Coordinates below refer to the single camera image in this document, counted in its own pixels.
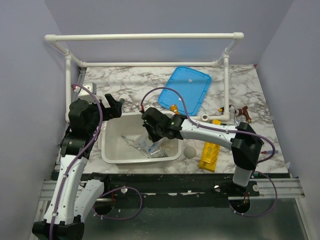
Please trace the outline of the clear bag of syringes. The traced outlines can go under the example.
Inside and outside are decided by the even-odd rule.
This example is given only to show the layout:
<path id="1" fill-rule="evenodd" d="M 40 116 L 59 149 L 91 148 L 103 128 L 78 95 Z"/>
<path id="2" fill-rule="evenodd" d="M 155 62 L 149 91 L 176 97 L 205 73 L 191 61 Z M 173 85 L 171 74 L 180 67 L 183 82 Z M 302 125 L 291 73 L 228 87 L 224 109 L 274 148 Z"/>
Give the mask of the clear bag of syringes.
<path id="1" fill-rule="evenodd" d="M 165 139 L 162 138 L 156 142 L 152 142 L 148 135 L 140 135 L 134 143 L 147 155 L 148 158 L 155 159 L 166 156 L 166 152 L 162 147 L 164 140 Z"/>

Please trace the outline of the metal crucible tongs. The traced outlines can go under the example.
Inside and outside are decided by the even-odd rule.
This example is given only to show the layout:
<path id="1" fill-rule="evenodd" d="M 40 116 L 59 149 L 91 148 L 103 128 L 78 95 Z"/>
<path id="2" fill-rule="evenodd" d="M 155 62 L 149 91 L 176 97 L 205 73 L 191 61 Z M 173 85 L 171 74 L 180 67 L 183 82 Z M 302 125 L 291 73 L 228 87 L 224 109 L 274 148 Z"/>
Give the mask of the metal crucible tongs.
<path id="1" fill-rule="evenodd" d="M 126 142 L 126 144 L 127 144 L 128 146 L 131 146 L 131 147 L 137 149 L 140 153 L 142 153 L 145 157 L 148 158 L 148 155 L 146 154 L 146 152 L 145 152 L 143 149 L 141 149 L 141 148 L 135 143 L 135 141 L 134 141 L 133 139 L 127 138 L 127 137 L 125 137 L 125 136 L 123 136 L 123 135 L 121 136 L 121 138 Z"/>

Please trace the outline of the white plastic bin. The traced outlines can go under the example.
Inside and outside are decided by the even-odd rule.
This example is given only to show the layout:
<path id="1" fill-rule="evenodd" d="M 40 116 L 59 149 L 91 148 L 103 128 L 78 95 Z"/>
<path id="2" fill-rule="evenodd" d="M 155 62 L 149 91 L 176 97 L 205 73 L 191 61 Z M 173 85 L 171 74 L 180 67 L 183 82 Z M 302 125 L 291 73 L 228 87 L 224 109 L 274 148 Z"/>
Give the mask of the white plastic bin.
<path id="1" fill-rule="evenodd" d="M 146 135 L 147 131 L 143 127 L 140 112 L 123 113 L 120 118 L 106 121 L 99 141 L 102 159 L 108 164 L 121 165 L 168 162 L 180 157 L 182 143 L 177 139 L 165 140 L 163 146 L 166 156 L 158 158 L 148 158 L 137 148 L 127 144 L 143 134 Z"/>

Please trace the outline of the frosted watch glass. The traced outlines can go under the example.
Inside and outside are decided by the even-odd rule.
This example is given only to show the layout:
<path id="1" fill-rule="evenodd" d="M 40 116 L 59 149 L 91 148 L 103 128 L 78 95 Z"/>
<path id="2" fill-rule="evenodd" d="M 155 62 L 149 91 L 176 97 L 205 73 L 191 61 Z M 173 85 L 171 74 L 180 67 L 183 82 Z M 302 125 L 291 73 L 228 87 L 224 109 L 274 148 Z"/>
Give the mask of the frosted watch glass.
<path id="1" fill-rule="evenodd" d="M 183 149 L 183 155 L 185 158 L 187 159 L 193 159 L 197 156 L 197 151 L 194 147 L 192 146 L 186 146 L 184 149 Z"/>

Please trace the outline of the blue plastic bin lid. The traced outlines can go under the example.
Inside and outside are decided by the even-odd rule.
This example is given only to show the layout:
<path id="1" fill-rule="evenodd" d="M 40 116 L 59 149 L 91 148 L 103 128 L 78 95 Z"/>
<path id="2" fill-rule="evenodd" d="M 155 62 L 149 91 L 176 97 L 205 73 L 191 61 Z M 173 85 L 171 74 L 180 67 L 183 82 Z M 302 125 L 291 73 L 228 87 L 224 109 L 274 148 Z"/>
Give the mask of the blue plastic bin lid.
<path id="1" fill-rule="evenodd" d="M 186 66 L 177 67 L 166 83 L 167 88 L 176 90 L 184 99 L 189 116 L 195 116 L 208 92 L 212 78 L 201 71 Z M 174 92 L 164 89 L 158 97 L 161 107 L 169 109 L 176 105 L 180 114 L 185 114 L 181 98 Z"/>

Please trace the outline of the yellow test tube rack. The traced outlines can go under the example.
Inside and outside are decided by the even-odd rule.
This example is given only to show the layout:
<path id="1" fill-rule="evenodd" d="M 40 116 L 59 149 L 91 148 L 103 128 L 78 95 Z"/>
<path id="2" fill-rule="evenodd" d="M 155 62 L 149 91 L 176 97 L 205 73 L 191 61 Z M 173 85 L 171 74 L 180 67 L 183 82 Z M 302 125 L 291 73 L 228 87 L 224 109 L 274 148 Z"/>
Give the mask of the yellow test tube rack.
<path id="1" fill-rule="evenodd" d="M 214 173 L 220 153 L 220 147 L 220 145 L 205 142 L 198 167 L 200 169 Z"/>

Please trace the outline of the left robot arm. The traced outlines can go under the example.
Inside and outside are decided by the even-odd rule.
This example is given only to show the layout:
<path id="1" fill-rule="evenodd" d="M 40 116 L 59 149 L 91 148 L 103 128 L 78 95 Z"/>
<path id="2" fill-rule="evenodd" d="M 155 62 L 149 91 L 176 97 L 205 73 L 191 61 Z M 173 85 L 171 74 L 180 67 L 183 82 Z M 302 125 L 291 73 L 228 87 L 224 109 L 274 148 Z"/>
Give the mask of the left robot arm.
<path id="1" fill-rule="evenodd" d="M 80 240 L 85 219 L 98 197 L 110 194 L 111 185 L 96 176 L 78 193 L 81 177 L 104 121 L 122 115 L 124 99 L 105 94 L 109 107 L 101 100 L 78 98 L 69 105 L 69 125 L 60 143 L 60 170 L 50 205 L 43 220 L 34 222 L 32 233 L 40 240 Z"/>

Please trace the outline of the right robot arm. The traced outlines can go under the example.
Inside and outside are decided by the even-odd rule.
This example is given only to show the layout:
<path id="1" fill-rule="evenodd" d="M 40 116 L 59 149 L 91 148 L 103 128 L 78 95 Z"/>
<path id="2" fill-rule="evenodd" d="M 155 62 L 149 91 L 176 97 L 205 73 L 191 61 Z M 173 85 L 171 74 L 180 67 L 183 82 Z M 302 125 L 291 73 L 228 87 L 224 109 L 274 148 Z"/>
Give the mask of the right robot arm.
<path id="1" fill-rule="evenodd" d="M 239 126 L 210 124 L 181 114 L 169 117 L 154 107 L 145 110 L 141 118 L 148 138 L 154 143 L 163 138 L 197 140 L 230 150 L 235 164 L 230 191 L 236 196 L 247 192 L 264 144 L 248 123 L 242 122 Z"/>

